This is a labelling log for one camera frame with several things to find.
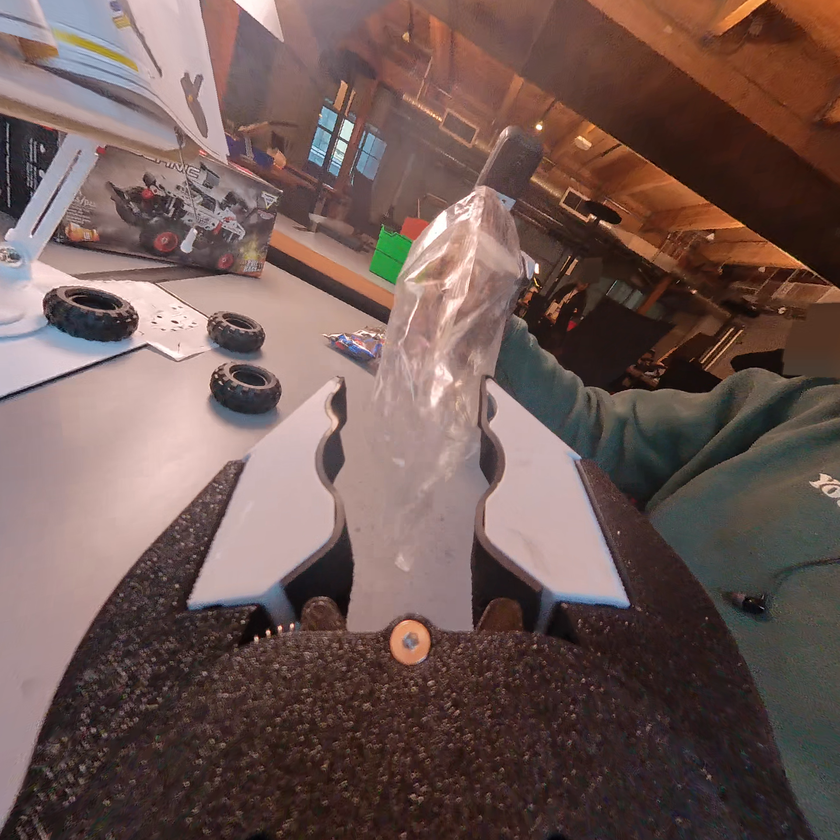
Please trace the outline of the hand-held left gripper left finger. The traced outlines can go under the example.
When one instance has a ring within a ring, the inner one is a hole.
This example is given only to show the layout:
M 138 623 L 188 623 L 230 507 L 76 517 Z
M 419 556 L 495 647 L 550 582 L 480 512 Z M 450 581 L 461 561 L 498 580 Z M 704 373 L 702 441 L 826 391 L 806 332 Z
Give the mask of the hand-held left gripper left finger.
M 330 599 L 346 621 L 354 559 L 334 482 L 344 465 L 344 379 L 330 379 L 249 450 L 187 598 L 192 612 L 259 606 L 275 625 Z

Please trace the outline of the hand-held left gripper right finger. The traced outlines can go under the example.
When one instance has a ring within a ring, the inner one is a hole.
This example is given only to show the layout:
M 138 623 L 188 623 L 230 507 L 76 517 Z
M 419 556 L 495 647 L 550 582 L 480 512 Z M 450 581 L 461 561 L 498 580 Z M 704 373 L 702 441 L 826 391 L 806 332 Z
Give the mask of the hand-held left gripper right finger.
M 631 607 L 586 484 L 586 463 L 493 380 L 479 394 L 475 626 L 515 602 L 525 629 L 560 629 L 566 606 Z

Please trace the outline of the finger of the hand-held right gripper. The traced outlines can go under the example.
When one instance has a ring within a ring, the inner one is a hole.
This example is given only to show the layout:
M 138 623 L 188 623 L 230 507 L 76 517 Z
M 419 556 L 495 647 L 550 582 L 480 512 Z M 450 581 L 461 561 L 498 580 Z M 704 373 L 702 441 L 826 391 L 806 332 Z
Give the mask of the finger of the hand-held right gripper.
M 486 186 L 505 199 L 521 199 L 542 158 L 540 138 L 517 125 L 510 125 L 499 134 L 475 188 Z

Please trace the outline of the large clear plastic bag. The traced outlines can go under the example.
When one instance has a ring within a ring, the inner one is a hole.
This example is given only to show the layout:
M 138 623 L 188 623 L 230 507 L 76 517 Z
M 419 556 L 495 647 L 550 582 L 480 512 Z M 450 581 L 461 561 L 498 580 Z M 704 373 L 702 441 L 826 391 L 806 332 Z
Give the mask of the large clear plastic bag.
M 403 572 L 426 551 L 435 491 L 477 451 L 480 388 L 528 279 L 511 213 L 485 185 L 425 228 L 397 279 L 371 421 Z

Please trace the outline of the small bag of toy pins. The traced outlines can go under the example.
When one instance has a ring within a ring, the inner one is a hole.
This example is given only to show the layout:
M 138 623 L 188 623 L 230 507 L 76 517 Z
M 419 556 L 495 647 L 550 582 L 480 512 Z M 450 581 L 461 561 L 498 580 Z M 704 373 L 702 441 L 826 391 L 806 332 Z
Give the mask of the small bag of toy pins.
M 385 345 L 385 327 L 368 327 L 351 332 L 324 334 L 330 347 L 362 364 L 377 362 Z

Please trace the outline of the person's right forearm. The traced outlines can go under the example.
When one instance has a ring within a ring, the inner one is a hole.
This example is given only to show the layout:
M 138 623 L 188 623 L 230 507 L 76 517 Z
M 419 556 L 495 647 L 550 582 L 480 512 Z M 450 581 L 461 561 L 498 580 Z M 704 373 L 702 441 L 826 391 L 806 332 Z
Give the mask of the person's right forearm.
M 634 501 L 646 504 L 715 431 L 696 395 L 586 386 L 541 349 L 525 321 L 510 316 L 496 382 L 578 455 L 600 466 Z

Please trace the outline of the black toy tire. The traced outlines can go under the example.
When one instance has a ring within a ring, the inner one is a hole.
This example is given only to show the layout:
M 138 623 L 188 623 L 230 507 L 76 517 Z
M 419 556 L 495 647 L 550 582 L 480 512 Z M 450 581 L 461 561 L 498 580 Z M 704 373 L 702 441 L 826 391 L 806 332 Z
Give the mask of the black toy tire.
M 240 354 L 257 352 L 266 340 L 266 331 L 256 320 L 232 311 L 211 315 L 206 330 L 209 339 L 220 348 Z
M 209 382 L 213 399 L 235 413 L 261 415 L 273 411 L 281 397 L 277 376 L 248 362 L 219 365 Z
M 108 343 L 128 339 L 139 327 L 134 306 L 106 290 L 63 286 L 43 299 L 47 322 L 77 339 Z

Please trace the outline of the green box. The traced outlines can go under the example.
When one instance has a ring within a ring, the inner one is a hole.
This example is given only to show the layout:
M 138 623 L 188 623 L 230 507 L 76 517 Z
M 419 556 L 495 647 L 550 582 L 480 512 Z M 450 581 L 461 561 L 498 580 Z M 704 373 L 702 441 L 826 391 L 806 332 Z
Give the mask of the green box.
M 395 285 L 412 246 L 409 237 L 382 225 L 372 253 L 370 273 Z

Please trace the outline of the window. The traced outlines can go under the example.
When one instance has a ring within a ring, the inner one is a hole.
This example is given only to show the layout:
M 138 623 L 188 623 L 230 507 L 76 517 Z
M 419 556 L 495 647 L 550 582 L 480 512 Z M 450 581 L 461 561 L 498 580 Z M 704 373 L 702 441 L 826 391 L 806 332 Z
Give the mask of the window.
M 351 113 L 340 117 L 328 103 L 322 105 L 313 134 L 304 171 L 316 177 L 325 174 L 329 184 L 336 182 L 347 158 L 354 131 L 355 118 Z M 360 144 L 353 158 L 350 182 L 357 176 L 373 181 L 385 154 L 386 141 L 382 133 L 368 124 L 361 134 Z

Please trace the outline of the background wooden table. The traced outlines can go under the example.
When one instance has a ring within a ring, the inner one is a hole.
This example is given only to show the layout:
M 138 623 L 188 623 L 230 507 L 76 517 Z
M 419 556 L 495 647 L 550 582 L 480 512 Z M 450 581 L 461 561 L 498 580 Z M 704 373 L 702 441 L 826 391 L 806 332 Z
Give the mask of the background wooden table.
M 375 319 L 390 317 L 394 286 L 370 273 L 368 255 L 286 216 L 276 217 L 267 261 Z

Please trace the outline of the person's torso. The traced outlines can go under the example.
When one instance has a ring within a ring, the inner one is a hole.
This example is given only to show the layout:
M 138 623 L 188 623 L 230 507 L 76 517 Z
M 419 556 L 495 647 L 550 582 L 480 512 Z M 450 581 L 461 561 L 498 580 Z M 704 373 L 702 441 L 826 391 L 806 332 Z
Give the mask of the person's torso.
M 695 396 L 715 433 L 651 519 L 722 606 L 815 833 L 838 838 L 838 381 L 746 371 Z

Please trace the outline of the white sticker sheet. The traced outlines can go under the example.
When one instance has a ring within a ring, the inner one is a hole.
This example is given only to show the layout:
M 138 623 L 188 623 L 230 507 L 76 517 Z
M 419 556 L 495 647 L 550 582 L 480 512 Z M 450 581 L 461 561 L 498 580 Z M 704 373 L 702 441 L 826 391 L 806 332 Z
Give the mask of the white sticker sheet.
M 154 283 L 117 280 L 112 290 L 137 312 L 133 337 L 169 359 L 181 362 L 214 350 L 208 317 Z

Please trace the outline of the toy truck box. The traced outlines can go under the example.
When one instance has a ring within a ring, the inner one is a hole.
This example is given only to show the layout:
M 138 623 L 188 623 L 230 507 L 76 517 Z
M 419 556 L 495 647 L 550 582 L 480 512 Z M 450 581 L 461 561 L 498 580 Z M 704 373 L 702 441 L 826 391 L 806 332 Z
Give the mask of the toy truck box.
M 173 162 L 109 146 L 54 240 L 259 277 L 281 200 L 281 189 L 205 155 Z

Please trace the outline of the white stand base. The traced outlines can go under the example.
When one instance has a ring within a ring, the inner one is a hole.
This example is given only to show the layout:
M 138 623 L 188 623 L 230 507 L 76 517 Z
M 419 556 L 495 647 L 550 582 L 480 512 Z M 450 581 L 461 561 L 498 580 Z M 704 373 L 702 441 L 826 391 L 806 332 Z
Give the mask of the white stand base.
M 49 324 L 44 314 L 47 292 L 74 286 L 76 280 L 40 257 L 97 163 L 99 149 L 99 142 L 69 133 L 16 225 L 2 240 L 2 398 L 144 346 L 135 336 L 111 344 L 73 338 Z

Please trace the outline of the instruction booklet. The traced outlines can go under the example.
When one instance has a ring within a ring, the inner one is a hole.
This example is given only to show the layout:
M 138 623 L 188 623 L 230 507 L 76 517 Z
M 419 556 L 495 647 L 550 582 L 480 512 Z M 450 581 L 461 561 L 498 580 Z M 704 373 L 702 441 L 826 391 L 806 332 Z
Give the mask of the instruction booklet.
M 199 2 L 2 1 L 1 111 L 137 154 L 228 158 Z

